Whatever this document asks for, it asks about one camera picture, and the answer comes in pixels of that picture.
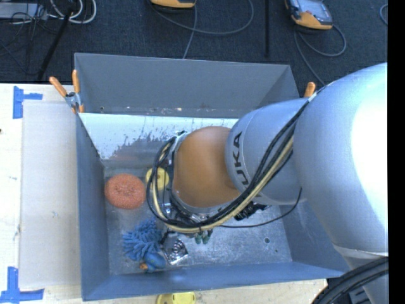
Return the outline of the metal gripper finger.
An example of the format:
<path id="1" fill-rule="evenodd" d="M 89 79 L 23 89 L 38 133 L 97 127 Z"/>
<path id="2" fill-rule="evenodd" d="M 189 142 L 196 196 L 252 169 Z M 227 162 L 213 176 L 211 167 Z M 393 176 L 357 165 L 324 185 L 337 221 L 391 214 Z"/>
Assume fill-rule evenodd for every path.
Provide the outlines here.
<path id="1" fill-rule="evenodd" d="M 173 246 L 173 243 L 174 243 L 174 241 L 175 241 L 175 232 L 174 231 L 171 231 L 171 230 L 166 230 L 164 233 L 163 233 L 163 236 L 162 236 L 162 238 L 161 238 L 161 241 L 160 241 L 160 247 L 161 247 L 161 249 L 163 250 L 163 249 L 171 249 L 172 248 L 172 246 Z"/>
<path id="2" fill-rule="evenodd" d="M 184 242 L 179 238 L 167 240 L 164 245 L 164 254 L 170 265 L 179 264 L 189 255 Z"/>

